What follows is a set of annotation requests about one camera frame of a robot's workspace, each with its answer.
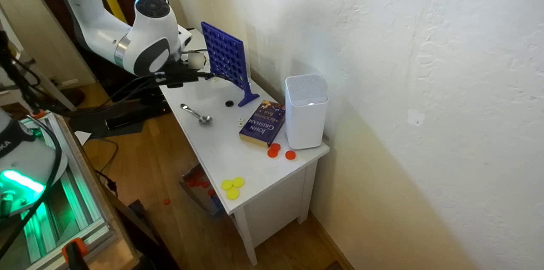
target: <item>white cylindrical device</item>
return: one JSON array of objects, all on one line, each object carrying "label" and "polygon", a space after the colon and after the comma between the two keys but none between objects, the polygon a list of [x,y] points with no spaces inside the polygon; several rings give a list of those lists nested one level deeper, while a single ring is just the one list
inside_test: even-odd
[{"label": "white cylindrical device", "polygon": [[328,99],[326,82],[318,74],[285,79],[285,127],[291,148],[321,145]]}]

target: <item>white table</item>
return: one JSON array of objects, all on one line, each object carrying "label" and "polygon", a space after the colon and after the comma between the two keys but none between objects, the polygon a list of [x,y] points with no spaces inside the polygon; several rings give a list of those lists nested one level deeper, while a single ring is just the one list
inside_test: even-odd
[{"label": "white table", "polygon": [[[193,39],[187,49],[205,48],[204,37],[196,30],[191,32]],[[297,158],[287,160],[284,154],[290,148],[284,127],[274,140],[282,147],[276,158],[269,158],[266,148],[241,140],[238,119],[247,121],[262,100],[274,101],[254,82],[251,90],[261,97],[241,108],[237,103],[243,98],[243,91],[225,80],[190,82],[182,88],[161,86],[161,90],[225,211],[233,214],[231,218],[251,264],[256,265],[257,245],[292,220],[306,220],[317,160],[328,153],[329,147],[322,143],[317,148],[297,150]],[[235,105],[226,107],[228,100]],[[212,123],[200,125],[196,117],[179,107],[181,103],[201,115],[211,116]],[[245,184],[239,189],[239,197],[229,200],[221,183],[235,177],[243,177]]]}]

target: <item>spoon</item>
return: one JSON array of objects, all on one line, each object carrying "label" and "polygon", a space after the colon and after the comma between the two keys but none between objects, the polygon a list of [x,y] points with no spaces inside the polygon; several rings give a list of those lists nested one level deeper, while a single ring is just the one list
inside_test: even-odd
[{"label": "spoon", "polygon": [[184,105],[183,103],[181,103],[179,107],[181,107],[181,109],[183,109],[184,111],[188,111],[189,113],[195,115],[198,118],[198,122],[200,122],[203,125],[205,125],[206,123],[210,123],[213,120],[213,118],[211,118],[210,116],[199,115],[196,111],[193,111],[190,107],[188,107],[187,105]]}]

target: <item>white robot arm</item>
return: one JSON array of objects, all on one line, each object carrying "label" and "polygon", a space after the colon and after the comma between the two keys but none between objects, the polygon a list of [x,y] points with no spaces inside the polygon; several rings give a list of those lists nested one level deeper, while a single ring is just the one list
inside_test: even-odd
[{"label": "white robot arm", "polygon": [[191,38],[163,0],[136,0],[132,27],[110,14],[102,0],[65,2],[78,42],[137,76],[153,74],[165,64],[179,61]]}]

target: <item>book cover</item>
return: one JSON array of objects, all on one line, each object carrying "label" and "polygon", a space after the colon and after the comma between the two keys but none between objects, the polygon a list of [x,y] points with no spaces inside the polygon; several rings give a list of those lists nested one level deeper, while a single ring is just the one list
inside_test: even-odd
[{"label": "book cover", "polygon": [[240,130],[240,138],[268,148],[285,121],[285,105],[263,100]]}]

